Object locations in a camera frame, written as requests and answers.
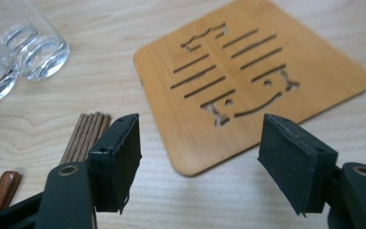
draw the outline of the wooden coaster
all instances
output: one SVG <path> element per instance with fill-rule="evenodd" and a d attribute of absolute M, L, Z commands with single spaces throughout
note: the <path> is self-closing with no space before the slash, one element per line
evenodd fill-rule
<path fill-rule="evenodd" d="M 239 0 L 134 56 L 176 171 L 259 143 L 263 115 L 301 122 L 366 89 L 366 71 L 266 0 Z"/>

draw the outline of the wooden stick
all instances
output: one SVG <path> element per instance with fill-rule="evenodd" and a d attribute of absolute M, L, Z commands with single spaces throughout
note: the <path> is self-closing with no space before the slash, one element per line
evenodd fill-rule
<path fill-rule="evenodd" d="M 59 162 L 60 164 L 64 164 L 67 161 L 67 158 L 70 156 L 71 146 L 72 146 L 73 142 L 76 140 L 76 135 L 77 135 L 79 129 L 81 128 L 82 121 L 84 120 L 85 117 L 86 117 L 85 114 L 81 114 L 79 116 L 78 121 L 76 122 L 75 128 L 73 129 L 70 141 L 68 142 L 67 148 L 65 149 L 65 152 L 61 158 L 61 161 Z"/>
<path fill-rule="evenodd" d="M 84 147 L 82 151 L 80 152 L 78 161 L 85 161 L 88 157 L 88 151 L 93 146 L 93 144 L 96 142 L 95 137 L 98 135 L 100 131 L 100 126 L 103 123 L 103 117 L 104 114 L 99 114 L 96 118 L 96 121 L 91 124 L 91 132 L 89 134 L 89 139 L 84 142 Z"/>
<path fill-rule="evenodd" d="M 87 154 L 89 148 L 89 143 L 91 142 L 92 139 L 92 134 L 94 131 L 94 127 L 96 126 L 96 122 L 98 120 L 98 117 L 101 116 L 102 114 L 100 113 L 95 113 L 93 116 L 93 119 L 91 120 L 91 123 L 89 125 L 89 129 L 88 129 L 88 133 L 87 133 L 87 137 L 85 138 L 84 142 L 82 143 L 82 148 L 81 150 L 78 152 L 78 158 L 76 159 L 76 161 L 84 161 L 85 160 L 85 155 Z"/>
<path fill-rule="evenodd" d="M 111 117 L 108 114 L 81 114 L 73 130 L 70 141 L 60 164 L 71 161 L 84 161 L 89 149 L 109 128 Z"/>
<path fill-rule="evenodd" d="M 109 129 L 111 119 L 112 118 L 108 114 L 106 114 L 105 120 L 103 121 L 103 124 L 100 127 L 99 135 L 97 136 L 97 139 L 95 141 L 97 141 L 107 131 L 107 129 Z"/>
<path fill-rule="evenodd" d="M 88 131 L 89 131 L 89 128 L 92 124 L 92 120 L 93 120 L 93 114 L 89 114 L 87 123 L 83 128 L 81 138 L 79 139 L 78 145 L 76 147 L 76 150 L 73 154 L 73 157 L 72 157 L 71 161 L 77 161 L 78 160 L 80 152 L 81 152 L 82 147 L 83 147 L 83 143 L 85 142 L 86 138 L 88 137 Z"/>
<path fill-rule="evenodd" d="M 20 175 L 14 171 L 5 172 L 0 178 L 0 210 L 9 207 L 17 186 L 20 182 Z"/>
<path fill-rule="evenodd" d="M 67 155 L 67 159 L 65 162 L 70 162 L 73 159 L 73 156 L 76 154 L 76 148 L 78 147 L 78 144 L 80 142 L 80 138 L 82 137 L 83 131 L 85 126 L 88 122 L 88 115 L 84 114 L 82 122 L 80 123 L 80 126 L 77 128 L 78 131 L 76 133 L 75 139 L 72 141 L 71 149 L 69 151 L 69 154 Z"/>

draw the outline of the wooden table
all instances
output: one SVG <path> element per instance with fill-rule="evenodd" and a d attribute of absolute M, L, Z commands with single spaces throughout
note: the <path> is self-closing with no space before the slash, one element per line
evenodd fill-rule
<path fill-rule="evenodd" d="M 140 114 L 143 158 L 122 216 L 98 214 L 99 228 L 327 228 L 322 215 L 298 217 L 254 148 L 198 177 L 168 160 L 141 87 L 134 53 L 229 0 L 36 0 L 71 45 L 51 79 L 21 79 L 0 102 L 0 176 L 23 175 L 13 202 L 43 191 L 81 113 Z M 366 68 L 366 1 L 274 0 Z M 366 163 L 366 92 L 302 124 L 340 152 L 337 165 Z"/>

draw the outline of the light wood surface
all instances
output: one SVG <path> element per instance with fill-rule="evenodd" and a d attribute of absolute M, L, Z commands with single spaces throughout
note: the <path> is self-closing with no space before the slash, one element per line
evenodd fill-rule
<path fill-rule="evenodd" d="M 0 176 L 22 175 L 14 202 L 44 189 L 81 113 L 139 113 L 143 158 L 130 202 L 122 216 L 98 214 L 99 228 L 327 228 L 328 207 L 307 219 L 295 214 L 256 160 L 257 147 L 198 177 L 181 176 L 169 162 L 133 55 L 230 1 L 35 2 L 71 57 L 45 82 L 21 80 L 0 103 Z M 274 2 L 366 68 L 366 1 Z M 339 166 L 366 163 L 366 92 L 302 127 L 340 152 Z"/>
<path fill-rule="evenodd" d="M 194 176 L 366 90 L 366 71 L 266 0 L 234 1 L 139 49 L 134 63 L 174 169 Z"/>

